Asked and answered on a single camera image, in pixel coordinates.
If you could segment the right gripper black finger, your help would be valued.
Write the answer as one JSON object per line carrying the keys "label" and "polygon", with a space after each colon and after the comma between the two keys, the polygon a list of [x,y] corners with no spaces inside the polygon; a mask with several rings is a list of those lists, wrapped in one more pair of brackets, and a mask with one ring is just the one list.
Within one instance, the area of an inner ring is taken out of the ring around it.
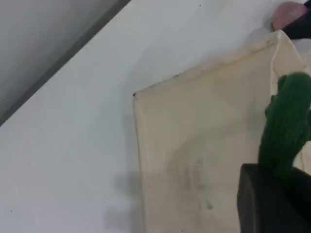
{"label": "right gripper black finger", "polygon": [[310,39],[311,38],[311,10],[309,9],[303,16],[299,17],[285,28],[283,32],[290,39]]}

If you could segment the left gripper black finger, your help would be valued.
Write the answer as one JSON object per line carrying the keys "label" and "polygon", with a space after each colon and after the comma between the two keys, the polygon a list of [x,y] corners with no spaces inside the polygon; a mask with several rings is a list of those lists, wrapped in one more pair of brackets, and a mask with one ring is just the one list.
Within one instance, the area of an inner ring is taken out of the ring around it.
{"label": "left gripper black finger", "polygon": [[237,210],[242,233],[309,233],[308,223],[269,172],[256,164],[240,169]]}
{"label": "left gripper black finger", "polygon": [[311,176],[294,167],[292,170],[289,197],[297,212],[311,222]]}

